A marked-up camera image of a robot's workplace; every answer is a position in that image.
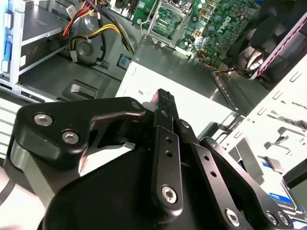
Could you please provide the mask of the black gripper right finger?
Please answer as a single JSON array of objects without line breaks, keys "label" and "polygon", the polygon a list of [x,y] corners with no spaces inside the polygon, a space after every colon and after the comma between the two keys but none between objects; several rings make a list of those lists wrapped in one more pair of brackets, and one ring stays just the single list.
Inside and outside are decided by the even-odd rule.
[{"label": "black gripper right finger", "polygon": [[196,138],[178,116],[174,96],[167,111],[175,122],[183,160],[190,166],[188,191],[205,230],[291,230],[293,222],[254,179],[212,138]]}]

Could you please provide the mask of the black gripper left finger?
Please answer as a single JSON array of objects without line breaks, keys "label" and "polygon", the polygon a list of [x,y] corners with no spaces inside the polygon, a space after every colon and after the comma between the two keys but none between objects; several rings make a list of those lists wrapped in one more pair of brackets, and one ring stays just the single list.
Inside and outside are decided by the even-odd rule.
[{"label": "black gripper left finger", "polygon": [[48,207],[67,185],[122,156],[149,149],[153,128],[173,130],[167,91],[151,111],[130,97],[36,103],[16,117],[9,160]]}]

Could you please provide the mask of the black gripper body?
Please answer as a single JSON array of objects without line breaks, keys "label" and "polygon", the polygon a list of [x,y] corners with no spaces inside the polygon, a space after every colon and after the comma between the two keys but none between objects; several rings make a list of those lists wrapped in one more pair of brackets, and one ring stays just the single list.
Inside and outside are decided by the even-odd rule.
[{"label": "black gripper body", "polygon": [[119,158],[64,187],[45,230],[226,230],[227,187],[191,126],[153,128],[152,146]]}]

